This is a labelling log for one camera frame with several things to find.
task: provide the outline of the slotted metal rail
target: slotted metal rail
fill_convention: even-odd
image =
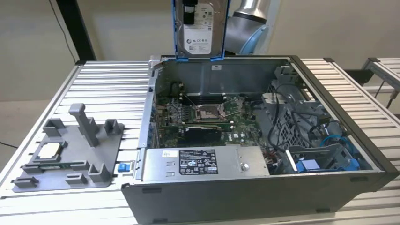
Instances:
[[[304,59],[302,62],[386,158],[400,169],[398,119],[334,62],[326,62],[324,59]],[[120,192],[120,185],[125,183],[130,174],[117,172],[116,168],[118,163],[136,159],[148,80],[148,62],[93,61],[74,67],[0,174],[0,224],[136,224]],[[125,124],[112,185],[105,188],[13,193],[12,179],[20,175],[20,166],[29,161],[29,153],[34,152],[44,137],[42,122],[48,118],[61,118],[65,125],[77,124],[68,114],[72,103],[86,104],[86,115],[98,123],[113,118]],[[400,178],[397,177],[380,191],[360,194],[336,213],[210,224],[400,224]]]
[[[400,91],[400,58],[369,58],[362,66]]]

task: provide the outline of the circuit board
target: circuit board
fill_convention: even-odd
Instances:
[[[230,144],[265,147],[250,102],[245,97],[228,96],[220,104],[184,105],[177,98],[164,99],[161,103],[157,105],[161,148]],[[217,140],[208,137],[201,142],[188,142],[189,130],[198,128],[216,129]]]

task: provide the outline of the motherboard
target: motherboard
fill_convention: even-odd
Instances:
[[[160,147],[264,146],[245,96],[198,99],[182,95],[157,104]]]

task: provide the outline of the power supply label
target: power supply label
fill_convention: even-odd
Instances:
[[[180,174],[218,174],[214,149],[180,150]]]

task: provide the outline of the blue connector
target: blue connector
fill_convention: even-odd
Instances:
[[[118,173],[129,172],[130,171],[130,165],[126,164],[126,163],[121,163],[118,165],[117,171],[118,171]]]

